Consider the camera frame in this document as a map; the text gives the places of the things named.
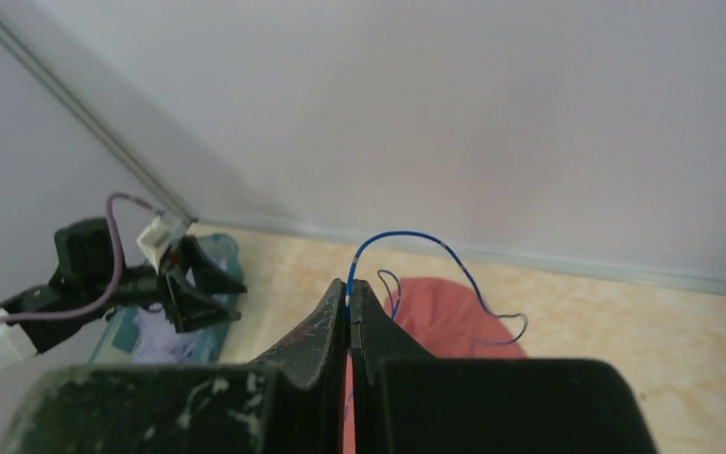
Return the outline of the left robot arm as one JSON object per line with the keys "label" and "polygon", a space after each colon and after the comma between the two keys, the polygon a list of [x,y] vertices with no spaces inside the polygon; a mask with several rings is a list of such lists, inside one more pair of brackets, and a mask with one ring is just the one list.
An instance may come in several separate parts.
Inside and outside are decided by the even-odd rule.
{"label": "left robot arm", "polygon": [[128,266],[105,218],[55,233],[58,266],[48,282],[0,304],[0,373],[43,355],[99,320],[108,360],[209,363],[236,302],[247,291],[236,242],[223,234],[192,236],[154,219],[138,236],[145,262]]}

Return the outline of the lavender cloth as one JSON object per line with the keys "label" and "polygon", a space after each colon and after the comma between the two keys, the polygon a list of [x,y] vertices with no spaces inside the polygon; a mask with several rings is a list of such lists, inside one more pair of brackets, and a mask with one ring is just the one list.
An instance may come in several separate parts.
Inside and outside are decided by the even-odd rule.
{"label": "lavender cloth", "polygon": [[209,364],[217,361],[229,325],[209,326],[198,331],[178,333],[160,303],[140,308],[133,318],[139,330],[130,356],[138,364]]}

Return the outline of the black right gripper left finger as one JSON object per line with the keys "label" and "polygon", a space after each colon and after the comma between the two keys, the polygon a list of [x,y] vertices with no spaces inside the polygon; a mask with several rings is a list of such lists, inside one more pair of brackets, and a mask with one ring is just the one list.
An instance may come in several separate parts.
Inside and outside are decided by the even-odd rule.
{"label": "black right gripper left finger", "polygon": [[280,370],[301,389],[339,389],[346,366],[345,290],[334,279],[313,311],[251,363]]}

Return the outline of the pink cloth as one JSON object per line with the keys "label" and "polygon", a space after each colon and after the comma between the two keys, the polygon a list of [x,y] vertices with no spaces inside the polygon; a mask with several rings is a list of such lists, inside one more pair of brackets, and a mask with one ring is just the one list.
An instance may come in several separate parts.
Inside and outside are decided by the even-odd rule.
{"label": "pink cloth", "polygon": [[440,277],[406,277],[385,289],[384,309],[438,358],[526,358],[500,320],[486,314],[475,291]]}

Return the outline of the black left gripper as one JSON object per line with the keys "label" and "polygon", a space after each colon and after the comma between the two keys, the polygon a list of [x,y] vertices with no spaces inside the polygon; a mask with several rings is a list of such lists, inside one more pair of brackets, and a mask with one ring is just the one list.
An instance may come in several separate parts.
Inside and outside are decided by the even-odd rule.
{"label": "black left gripper", "polygon": [[184,236],[167,247],[157,278],[159,301],[178,333],[233,323],[241,318],[237,309],[217,298],[244,294],[248,291],[246,285],[221,269],[194,236]]}

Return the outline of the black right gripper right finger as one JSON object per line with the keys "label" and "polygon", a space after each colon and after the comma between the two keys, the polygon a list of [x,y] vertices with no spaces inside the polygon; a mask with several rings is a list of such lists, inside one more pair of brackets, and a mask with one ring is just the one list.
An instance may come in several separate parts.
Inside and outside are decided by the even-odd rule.
{"label": "black right gripper right finger", "polygon": [[434,358],[395,322],[365,280],[347,287],[349,353],[355,389],[374,386],[379,363],[391,358]]}

